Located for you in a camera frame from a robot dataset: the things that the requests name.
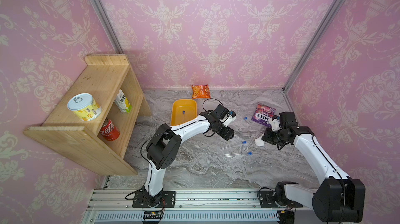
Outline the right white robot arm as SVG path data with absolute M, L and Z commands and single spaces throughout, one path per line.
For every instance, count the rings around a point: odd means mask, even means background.
M 324 223 L 360 223 L 363 219 L 366 187 L 359 179 L 351 178 L 322 148 L 307 126 L 301 126 L 295 114 L 285 111 L 267 118 L 261 140 L 281 150 L 293 145 L 314 171 L 319 188 L 309 190 L 297 183 L 282 181 L 275 188 L 275 201 L 280 206 L 300 204 L 312 209 Z

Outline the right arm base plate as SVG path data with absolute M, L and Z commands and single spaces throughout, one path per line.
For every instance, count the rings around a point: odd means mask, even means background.
M 302 204 L 288 200 L 281 193 L 276 193 L 272 190 L 259 190 L 257 198 L 261 208 L 285 208 L 289 210 L 303 208 Z

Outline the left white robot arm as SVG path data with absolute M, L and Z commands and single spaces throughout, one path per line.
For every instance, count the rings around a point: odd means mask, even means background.
M 193 120 L 176 126 L 163 124 L 149 140 L 145 160 L 149 163 L 147 180 L 142 187 L 146 200 L 158 203 L 161 200 L 163 181 L 166 168 L 169 167 L 178 154 L 180 146 L 188 139 L 212 132 L 228 141 L 234 137 L 234 130 L 229 124 L 236 120 L 235 111 L 228 110 L 219 104 L 214 110 L 200 113 Z

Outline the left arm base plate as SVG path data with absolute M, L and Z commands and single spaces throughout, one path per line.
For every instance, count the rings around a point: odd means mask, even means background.
M 156 196 L 151 196 L 147 191 L 138 191 L 135 193 L 132 208 L 174 208 L 176 200 L 176 191 L 162 190 Z

